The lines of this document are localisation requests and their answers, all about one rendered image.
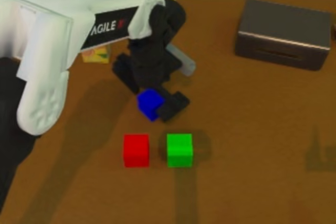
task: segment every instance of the dark gray box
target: dark gray box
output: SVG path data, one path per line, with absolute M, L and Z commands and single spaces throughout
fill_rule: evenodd
M 247 0 L 235 53 L 296 68 L 319 70 L 330 51 L 332 15 Z

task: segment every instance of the blue cube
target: blue cube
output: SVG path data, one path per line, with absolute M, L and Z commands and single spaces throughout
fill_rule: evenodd
M 164 98 L 153 89 L 147 89 L 138 95 L 138 108 L 151 122 L 159 117 L 155 111 L 163 103 Z

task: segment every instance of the brown table surface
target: brown table surface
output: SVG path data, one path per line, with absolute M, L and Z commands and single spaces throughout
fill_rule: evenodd
M 270 1 L 336 13 L 336 0 Z M 151 123 L 110 65 L 78 57 L 61 119 L 19 168 L 1 224 L 336 223 L 334 45 L 318 72 L 237 57 L 244 0 L 180 2 L 188 21 L 174 43 L 197 70 L 167 87 L 190 107 Z M 140 132 L 151 167 L 126 169 L 123 135 Z M 169 132 L 193 133 L 193 168 L 167 168 Z

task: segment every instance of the yellow object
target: yellow object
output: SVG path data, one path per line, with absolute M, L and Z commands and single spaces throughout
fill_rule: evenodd
M 81 53 L 82 59 L 85 63 L 104 63 L 108 64 L 110 61 L 110 52 L 108 46 L 97 47 L 89 49 Z

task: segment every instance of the white robot link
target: white robot link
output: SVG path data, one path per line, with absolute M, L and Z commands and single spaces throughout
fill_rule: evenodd
M 121 39 L 150 38 L 150 15 L 166 0 L 0 0 L 0 4 L 0 57 L 19 59 L 17 77 L 26 82 L 17 123 L 31 135 L 42 135 L 62 113 L 69 68 L 78 53 Z M 180 56 L 181 71 L 190 75 L 194 62 Z

